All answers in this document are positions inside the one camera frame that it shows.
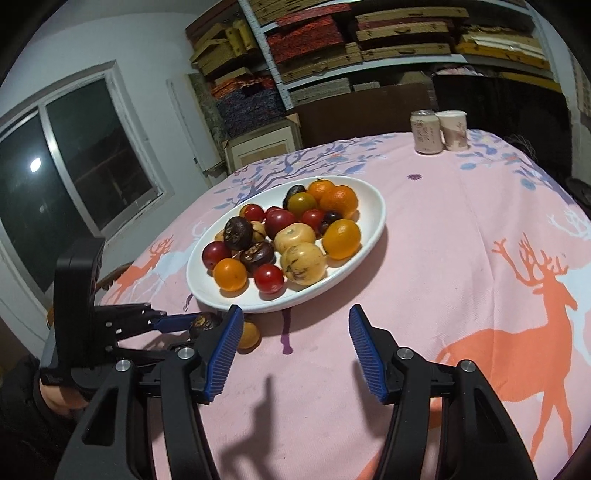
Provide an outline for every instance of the paper cup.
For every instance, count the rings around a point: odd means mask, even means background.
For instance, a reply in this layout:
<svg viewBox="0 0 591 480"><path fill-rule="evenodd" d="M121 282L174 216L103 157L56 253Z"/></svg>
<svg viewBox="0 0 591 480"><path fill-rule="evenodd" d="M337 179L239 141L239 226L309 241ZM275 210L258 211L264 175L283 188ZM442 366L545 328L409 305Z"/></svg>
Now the paper cup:
<svg viewBox="0 0 591 480"><path fill-rule="evenodd" d="M468 148L466 138L466 112L461 110L445 110L437 112L437 118L441 125L445 147L448 150L459 151Z"/></svg>

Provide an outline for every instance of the tin can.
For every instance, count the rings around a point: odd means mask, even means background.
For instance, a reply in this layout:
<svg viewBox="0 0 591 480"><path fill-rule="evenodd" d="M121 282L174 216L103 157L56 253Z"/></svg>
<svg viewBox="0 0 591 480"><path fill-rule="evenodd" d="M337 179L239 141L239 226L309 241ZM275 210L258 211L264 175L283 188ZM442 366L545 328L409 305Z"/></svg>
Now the tin can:
<svg viewBox="0 0 591 480"><path fill-rule="evenodd" d="M439 119L433 110L417 110L411 113L410 126L416 152L433 155L443 150Z"/></svg>

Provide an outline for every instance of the table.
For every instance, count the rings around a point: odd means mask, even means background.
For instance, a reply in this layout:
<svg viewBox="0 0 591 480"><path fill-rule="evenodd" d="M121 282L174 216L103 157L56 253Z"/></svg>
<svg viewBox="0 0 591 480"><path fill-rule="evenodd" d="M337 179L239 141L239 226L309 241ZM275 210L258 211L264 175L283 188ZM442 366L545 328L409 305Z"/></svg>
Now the table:
<svg viewBox="0 0 591 480"><path fill-rule="evenodd" d="M337 141L269 158L200 197L105 297L169 314L205 308L185 282L197 240L253 194L299 177L347 175L384 196L387 226L366 261L327 293L254 317L260 346L237 355L222 395L201 408L223 479L364 480L391 408L370 395L348 332L373 325L428 360L480 366L550 480L591 424L591 222L522 152L484 131L470 149L426 156L410 133ZM162 348L170 335L126 346ZM152 436L169 478L158 406ZM423 478L432 478L438 429Z"/></svg>

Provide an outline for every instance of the dark brown fruit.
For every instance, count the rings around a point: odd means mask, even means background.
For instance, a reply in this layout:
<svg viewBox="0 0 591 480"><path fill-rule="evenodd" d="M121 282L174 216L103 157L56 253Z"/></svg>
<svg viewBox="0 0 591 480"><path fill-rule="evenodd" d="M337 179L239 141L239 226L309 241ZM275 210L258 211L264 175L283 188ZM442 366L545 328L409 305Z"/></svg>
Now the dark brown fruit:
<svg viewBox="0 0 591 480"><path fill-rule="evenodd" d="M204 330L209 330L220 326L222 317L213 312L201 312L193 319L191 327L189 328L189 335L191 339L195 339Z"/></svg>
<svg viewBox="0 0 591 480"><path fill-rule="evenodd" d="M232 217L223 230L223 241L231 250L244 250L252 242L252 224L242 217Z"/></svg>
<svg viewBox="0 0 591 480"><path fill-rule="evenodd" d="M275 262L275 250L268 242L258 242L242 251L239 258L252 275L261 265Z"/></svg>

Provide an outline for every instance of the red cherry tomato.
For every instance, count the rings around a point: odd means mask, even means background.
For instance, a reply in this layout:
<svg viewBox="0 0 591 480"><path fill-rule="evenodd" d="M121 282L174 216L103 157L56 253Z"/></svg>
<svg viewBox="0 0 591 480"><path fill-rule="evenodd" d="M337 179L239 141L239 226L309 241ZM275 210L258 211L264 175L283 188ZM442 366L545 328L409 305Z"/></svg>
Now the red cherry tomato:
<svg viewBox="0 0 591 480"><path fill-rule="evenodd" d="M265 210L260 205L248 203L240 209L240 216L249 222L262 222L265 218Z"/></svg>
<svg viewBox="0 0 591 480"><path fill-rule="evenodd" d="M208 270L213 270L220 260L231 258L232 251L224 242L211 242L207 244L201 254L203 264Z"/></svg>
<svg viewBox="0 0 591 480"><path fill-rule="evenodd" d="M316 233L320 233L320 224L324 218L324 212L318 209L312 209L305 211L301 216L301 222L306 225L310 225L312 230Z"/></svg>
<svg viewBox="0 0 591 480"><path fill-rule="evenodd" d="M265 218L267 218L267 215L269 215L273 210L281 210L281 207L269 207L265 212Z"/></svg>
<svg viewBox="0 0 591 480"><path fill-rule="evenodd" d="M255 285L263 293L277 293L283 288L283 272L275 265L261 265L255 270Z"/></svg>
<svg viewBox="0 0 591 480"><path fill-rule="evenodd" d="M267 219L265 220L265 232L269 238L273 240L276 234L278 234L286 226L290 226L292 223L296 222L297 218L293 213L279 208L277 210L273 210L267 215Z"/></svg>

